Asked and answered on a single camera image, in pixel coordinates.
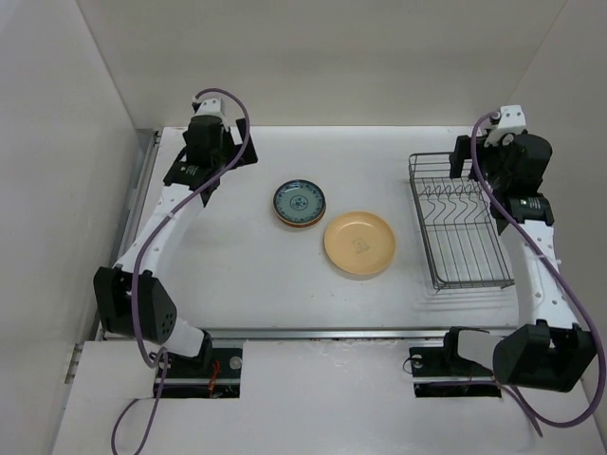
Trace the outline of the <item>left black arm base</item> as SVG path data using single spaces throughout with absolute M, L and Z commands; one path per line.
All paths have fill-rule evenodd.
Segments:
M 156 369 L 153 394 L 171 399 L 232 399 L 240 397 L 243 343 L 216 340 L 202 358 L 168 353 Z

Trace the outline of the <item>green blue-patterned plate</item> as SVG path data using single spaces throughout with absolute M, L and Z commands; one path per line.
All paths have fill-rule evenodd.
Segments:
M 294 179 L 281 185 L 272 198 L 275 213 L 302 219 L 318 215 L 326 202 L 322 189 L 305 179 Z

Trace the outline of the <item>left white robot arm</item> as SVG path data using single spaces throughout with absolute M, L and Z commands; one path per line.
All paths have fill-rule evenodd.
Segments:
M 242 139 L 216 114 L 194 116 L 185 145 L 163 178 L 152 215 L 127 251 L 93 279 L 104 331 L 150 342 L 179 356 L 187 373 L 212 366 L 212 338 L 185 321 L 161 282 L 190 223 L 210 201 L 223 173 L 257 162 L 248 117 L 236 121 Z

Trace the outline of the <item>cream floral plate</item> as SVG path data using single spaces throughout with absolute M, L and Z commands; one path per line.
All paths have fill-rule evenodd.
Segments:
M 293 217 L 287 217 L 287 216 L 285 216 L 285 215 L 282 215 L 282 214 L 281 214 L 281 213 L 279 213 L 279 212 L 276 212 L 276 216 L 277 216 L 277 218 L 278 218 L 278 217 L 281 217 L 281 218 L 284 218 L 284 219 L 287 219 L 287 220 L 293 221 L 293 222 L 295 222 L 295 223 L 305 223 L 305 222 L 308 222 L 308 221 L 312 221 L 313 219 L 316 219 L 316 218 L 320 217 L 320 214 L 321 214 L 321 213 L 319 213 L 319 214 L 318 214 L 318 215 L 316 215 L 316 216 L 312 216 L 312 217 L 307 217 L 307 218 L 302 218 L 302 219 L 295 219 L 295 218 L 293 218 Z

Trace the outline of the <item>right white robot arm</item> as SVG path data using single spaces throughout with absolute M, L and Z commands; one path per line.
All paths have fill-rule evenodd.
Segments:
M 519 327 L 500 338 L 470 328 L 452 328 L 439 351 L 442 367 L 461 373 L 472 362 L 490 370 L 501 384 L 569 392 L 597 354 L 589 332 L 549 272 L 556 267 L 554 215 L 541 193 L 552 155 L 550 143 L 520 134 L 507 145 L 475 141 L 479 166 L 469 176 L 486 182 L 490 214 L 506 248 L 515 281 Z

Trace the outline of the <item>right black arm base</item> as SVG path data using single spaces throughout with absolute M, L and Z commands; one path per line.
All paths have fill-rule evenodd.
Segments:
M 490 369 L 460 356 L 457 352 L 462 332 L 486 334 L 469 327 L 451 327 L 441 342 L 414 341 L 402 369 L 414 380 L 416 398 L 501 398 Z

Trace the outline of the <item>large beige plate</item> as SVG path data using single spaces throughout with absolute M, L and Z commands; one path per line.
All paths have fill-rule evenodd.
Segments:
M 350 211 L 328 224 L 323 246 L 333 265 L 362 277 L 385 270 L 395 256 L 397 242 L 383 218 L 368 211 Z

